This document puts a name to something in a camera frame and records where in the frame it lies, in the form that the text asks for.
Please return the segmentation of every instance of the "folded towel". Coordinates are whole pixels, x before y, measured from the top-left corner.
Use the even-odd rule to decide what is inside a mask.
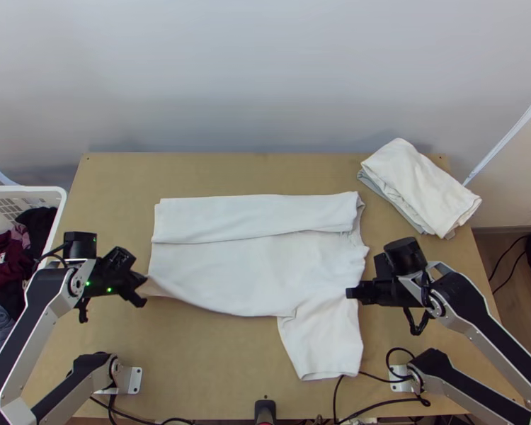
[[[403,139],[395,139],[362,162],[358,179],[385,197],[419,231],[447,237],[481,204],[451,175]]]
[[[162,199],[143,295],[217,312],[277,316],[299,378],[356,376],[358,284],[368,248],[356,192]]]

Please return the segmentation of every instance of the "white plastic basket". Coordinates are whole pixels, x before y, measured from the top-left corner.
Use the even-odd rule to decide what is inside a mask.
[[[55,232],[63,213],[67,192],[56,186],[0,186],[0,234],[14,225],[21,213],[31,208],[57,207],[43,252],[51,250]]]

